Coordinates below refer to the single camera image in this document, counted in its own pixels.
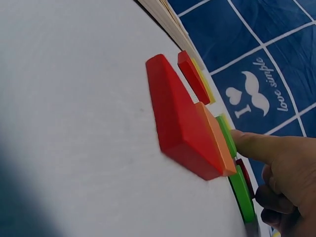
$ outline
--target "letter i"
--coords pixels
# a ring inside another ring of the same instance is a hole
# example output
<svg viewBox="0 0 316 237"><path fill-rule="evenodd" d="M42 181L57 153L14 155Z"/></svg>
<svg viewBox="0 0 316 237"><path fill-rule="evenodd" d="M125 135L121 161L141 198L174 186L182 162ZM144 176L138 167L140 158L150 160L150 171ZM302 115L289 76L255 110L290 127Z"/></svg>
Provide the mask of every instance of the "letter i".
<svg viewBox="0 0 316 237"><path fill-rule="evenodd" d="M240 111L235 111L235 115L236 115L236 117L237 117L237 119L238 119L241 115L243 115L243 114L246 113L246 112L251 112L251 108L250 108L249 105L247 105L245 108L243 108L243 109L240 110Z"/></svg>

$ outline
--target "mustache graphic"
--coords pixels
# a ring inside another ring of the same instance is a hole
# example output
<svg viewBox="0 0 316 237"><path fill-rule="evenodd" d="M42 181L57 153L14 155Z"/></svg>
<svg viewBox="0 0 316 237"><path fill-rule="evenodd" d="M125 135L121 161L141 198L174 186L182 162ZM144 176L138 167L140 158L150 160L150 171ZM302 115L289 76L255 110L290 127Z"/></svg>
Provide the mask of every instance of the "mustache graphic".
<svg viewBox="0 0 316 237"><path fill-rule="evenodd" d="M254 107L263 110L263 116L267 115L270 104L267 98L259 93L259 81L257 77L248 71L241 72L246 76L245 89L246 92L251 95L251 102Z"/></svg>

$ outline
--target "white grid lines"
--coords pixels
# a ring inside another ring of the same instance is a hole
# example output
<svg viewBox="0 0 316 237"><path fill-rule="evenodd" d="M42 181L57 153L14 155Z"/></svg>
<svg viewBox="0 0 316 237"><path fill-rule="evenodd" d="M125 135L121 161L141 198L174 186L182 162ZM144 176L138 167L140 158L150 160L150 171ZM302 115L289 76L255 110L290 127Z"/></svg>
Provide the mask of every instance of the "white grid lines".
<svg viewBox="0 0 316 237"><path fill-rule="evenodd" d="M284 84L284 87L290 97L290 100L292 102L292 105L293 105L293 109L294 109L294 112L295 114L298 116L299 112L298 112L298 109L297 109L297 106L296 106L296 103L295 103L295 100L294 100L294 97L293 97L293 94L283 76L283 73L281 72L279 66L277 65L276 61L274 60L274 58L272 57L272 55L270 54L270 52L268 51L267 47L264 46L263 42L259 39L259 37L254 33L254 31L251 29L251 27L248 25L248 23L245 21L245 19L243 18L243 16L240 14L240 12L237 10L237 8L234 6L234 4L232 3L232 0L227 0L228 3L230 4L230 6L232 7L232 9L234 10L234 12L236 13L236 15L239 17L239 19L242 21L242 23L244 24L244 26L249 30L249 32L253 35L253 37L258 41L258 43L262 46L262 49L265 51L265 53L267 54L268 58L271 60L273 66L276 68L276 71L278 72L280 78L281 78L281 81L283 82ZM298 116L297 117L297 120L300 124L300 127L301 127L301 130L302 130L302 133L303 133L303 136L306 137L306 132L305 132L305 129L304 129L304 126L303 126L303 123L302 123L302 120L301 118Z"/></svg>
<svg viewBox="0 0 316 237"><path fill-rule="evenodd" d="M314 21L312 16L297 2L297 0L293 0L293 2L295 2L295 4L305 13L305 15L308 16L308 18L310 18L311 21Z"/></svg>
<svg viewBox="0 0 316 237"><path fill-rule="evenodd" d="M301 117L302 115L306 114L308 111L312 110L313 108L316 108L316 103L313 103L312 105L308 106L306 109L302 110L298 115L294 115L293 117L289 118L285 122L281 123L280 125L276 126L275 128L271 129L269 132L266 132L266 135L271 135L275 133L276 131L279 131L281 128L287 126L291 122L293 122L298 117Z"/></svg>
<svg viewBox="0 0 316 237"><path fill-rule="evenodd" d="M199 2L199 3L197 3L196 5L190 7L189 9L183 11L183 12L180 13L178 16L181 17L181 16L183 16L183 15L185 15L185 14L191 12L192 10L198 8L199 6L205 4L205 3L209 2L209 1L210 1L210 0L203 0L203 1ZM281 124L278 125L277 127L273 128L272 130L270 130L270 131L268 131L267 133L265 133L265 134L268 134L268 135L275 133L276 131L280 130L281 128L285 127L286 125L290 124L291 122L293 122L294 120L297 119L298 122L299 122L300 128L301 128L301 130L302 130L303 136L306 136L306 132L305 132L305 129L304 129L302 120L301 120L301 115L307 113L309 110L311 110L311 109L313 109L313 108L316 108L316 103L314 103L314 104L312 104L311 106L309 106L309 107L307 107L306 109L304 109L303 111L298 112L298 109L297 109L297 106L296 106L294 97L293 97L292 92L291 92L291 90L290 90L290 88L289 88L289 86L288 86L288 84L287 84L287 82L286 82L286 80L285 80L285 78L284 78L284 76L283 76L283 73L281 72L281 70L280 70L279 66L277 65L276 61L274 60L273 56L270 54L270 52L269 52L268 49L267 49L267 46L269 46L269 45L271 45L271 44L273 44L273 43L275 43L275 42L277 42L277 41L279 41L279 40L281 40L281 39L283 39L283 38L286 38L286 37L288 37L288 36L290 36L290 35L292 35L292 34L298 32L298 31L300 31L300 30L302 30L302 29L304 29L304 28L306 28L306 27L309 27L309 26L312 26L312 25L316 25L316 20L313 19L313 17L297 2L297 0L293 0L293 1L294 1L294 2L297 4L297 6L308 16L308 18L310 18L311 22L306 23L306 24L304 24L304 25L302 25L302 26L300 26L300 27L297 27L297 28L295 28L295 29L293 29L293 30L291 30L291 31L288 31L288 32L286 32L286 33L284 33L284 34L282 34L282 35L280 35L280 36L278 36L278 37L276 37L276 38L274 38L274 39L269 40L269 41L266 42L266 43L263 43L263 42L259 39L259 37L254 33L254 31L251 29L251 27L248 25L248 23L245 21L245 19L244 19L243 16L240 14L240 12L239 12L238 9L235 7L235 5L232 3L232 0L227 0L227 2L230 4L230 6L232 7L232 9L234 10L234 12L236 13L236 15L238 16L238 18L239 18L239 19L242 21L242 23L244 24L244 26L248 29L248 31L252 34L252 36L258 41L259 46L256 47L256 48L254 48L254 49L252 49L252 50L250 50L249 52L247 52L247 53L241 55L240 57L234 59L233 61L227 63L226 65L224 65L224 66L222 66L222 67L220 67L220 68L218 68L218 69L216 69L216 70L210 72L210 75L212 76L212 75L214 75L214 74L217 74L217 73L221 72L222 70L225 70L226 68L230 67L231 65L233 65L233 64L235 64L235 63L237 63L237 62L239 62L240 60L244 59L245 57L247 57L247 56L249 56L249 55L251 55L251 54L253 54L253 53L255 53L255 52L257 52L257 51L259 51L259 50L261 50L261 49L263 49L263 50L265 51L265 53L267 54L268 58L269 58L270 61L272 62L273 66L275 67L277 73L279 74L279 76L280 76L280 78L281 78L281 80L282 80L282 82L283 82L283 84L284 84L284 87L285 87L287 93L289 94L289 97L290 97L290 100L291 100L291 103L292 103L292 105L293 105L294 112L295 112L295 116L291 117L291 118L288 119L287 121L281 123Z"/></svg>
<svg viewBox="0 0 316 237"><path fill-rule="evenodd" d="M278 36L278 37L276 37L274 39L271 39L268 42L266 42L266 43L264 43L264 44L262 44L262 45L260 45L260 46L258 46L256 48L250 50L249 52L246 52L245 54L243 54L242 56L234 59L233 61L229 62L228 64L226 64L226 65L224 65L224 66L222 66L222 67L210 72L210 75L212 76L214 74L217 74L217 73L221 72L222 70L224 70L224 69L230 67L231 65L239 62L240 60L244 59L245 57L247 57L247 56L249 56L249 55L251 55L251 54L253 54L253 53L255 53L255 52L257 52L257 51L259 51L261 49L263 49L263 47L267 47L270 44L273 44L273 43L275 43L275 42L277 42L277 41L279 41L279 40L281 40L281 39L283 39L285 37L290 36L291 34L294 34L294 33L298 32L298 31L300 31L300 30L302 30L302 29L304 29L304 28L306 28L308 26L313 25L313 24L316 24L316 21L312 21L312 22L306 23L306 24L304 24L304 25L302 25L302 26L300 26L298 28L295 28L295 29L293 29L291 31L288 31L288 32L286 32L286 33L284 33L284 34L282 34L282 35L280 35L280 36Z"/></svg>
<svg viewBox="0 0 316 237"><path fill-rule="evenodd" d="M178 17L184 16L185 14L189 13L190 11L193 11L194 9L198 8L199 6L202 6L203 4L207 3L208 1L211 0L203 0L200 1L199 3L195 4L194 6L191 6L190 8L188 8L187 10L181 12Z"/></svg>

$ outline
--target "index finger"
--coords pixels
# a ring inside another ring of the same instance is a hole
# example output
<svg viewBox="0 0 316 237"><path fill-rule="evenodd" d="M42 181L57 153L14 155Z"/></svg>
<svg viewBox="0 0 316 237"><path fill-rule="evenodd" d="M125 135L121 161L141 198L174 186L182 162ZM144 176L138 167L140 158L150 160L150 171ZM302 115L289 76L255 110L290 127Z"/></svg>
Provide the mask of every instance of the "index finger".
<svg viewBox="0 0 316 237"><path fill-rule="evenodd" d="M275 136L250 132L231 131L237 151L244 157L271 165L281 149L280 139Z"/></svg>

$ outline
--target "heart graphic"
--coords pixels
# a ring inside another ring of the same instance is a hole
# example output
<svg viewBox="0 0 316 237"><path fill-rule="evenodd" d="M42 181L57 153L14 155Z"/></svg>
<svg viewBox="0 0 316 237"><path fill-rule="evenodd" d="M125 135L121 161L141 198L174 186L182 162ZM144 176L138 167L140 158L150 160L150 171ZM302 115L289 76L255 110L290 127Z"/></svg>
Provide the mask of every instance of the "heart graphic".
<svg viewBox="0 0 316 237"><path fill-rule="evenodd" d="M233 87L228 87L226 90L226 95L229 97L229 102L232 105L237 105L241 101L242 92Z"/></svg>

